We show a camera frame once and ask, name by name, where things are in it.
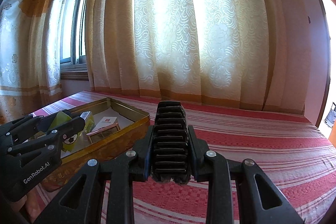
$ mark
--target curtain fold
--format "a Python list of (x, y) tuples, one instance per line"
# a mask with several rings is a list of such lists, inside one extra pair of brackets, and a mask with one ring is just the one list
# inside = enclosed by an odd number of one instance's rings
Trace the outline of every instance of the curtain fold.
[(0, 6), (3, 122), (61, 99), (59, 29), (65, 0), (4, 0)]
[(86, 5), (92, 90), (303, 113), (310, 43), (302, 0)]

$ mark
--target red and white tablecloth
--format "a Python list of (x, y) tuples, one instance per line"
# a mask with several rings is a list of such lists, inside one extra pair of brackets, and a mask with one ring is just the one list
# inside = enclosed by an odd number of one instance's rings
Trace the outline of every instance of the red and white tablecloth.
[[(159, 100), (112, 96), (147, 111), (154, 120)], [(79, 92), (36, 112), (49, 115), (86, 104), (107, 95)], [(250, 158), (265, 171), (307, 224), (318, 223), (336, 197), (336, 149), (305, 117), (183, 104), (188, 123), (209, 148), (227, 159)], [(54, 193), (36, 187), (40, 206)], [(133, 184), (136, 224), (199, 224), (205, 222), (207, 183), (193, 180), (187, 186), (158, 184), (153, 180)], [(232, 185), (235, 223), (239, 223), (236, 188)], [(102, 223), (106, 211), (102, 212)]]

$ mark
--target sheer curtain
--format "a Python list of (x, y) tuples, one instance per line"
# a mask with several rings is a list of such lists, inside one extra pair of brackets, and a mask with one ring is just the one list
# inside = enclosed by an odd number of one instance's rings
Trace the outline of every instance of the sheer curtain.
[(87, 0), (90, 85), (302, 114), (307, 19), (302, 0)]
[(0, 122), (61, 99), (59, 28), (64, 0), (0, 6)]

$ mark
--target metal pin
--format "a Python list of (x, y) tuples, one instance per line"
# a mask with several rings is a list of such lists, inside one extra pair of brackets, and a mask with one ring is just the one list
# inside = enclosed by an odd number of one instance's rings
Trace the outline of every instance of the metal pin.
[(208, 157), (215, 157), (217, 155), (216, 152), (212, 150), (208, 150), (206, 154)]
[(87, 161), (88, 166), (95, 166), (98, 163), (96, 159), (90, 159)]
[(244, 160), (244, 163), (245, 163), (247, 166), (253, 166), (253, 165), (254, 165), (254, 160), (246, 159), (246, 160)]
[(137, 154), (137, 152), (135, 152), (134, 150), (128, 150), (126, 152), (126, 156), (128, 157), (134, 157)]

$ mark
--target black ribbed object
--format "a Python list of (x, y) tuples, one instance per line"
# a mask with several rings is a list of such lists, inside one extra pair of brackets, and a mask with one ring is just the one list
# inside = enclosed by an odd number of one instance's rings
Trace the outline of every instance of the black ribbed object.
[(189, 182), (187, 128), (180, 102), (162, 101), (157, 105), (152, 141), (152, 177), (155, 181)]

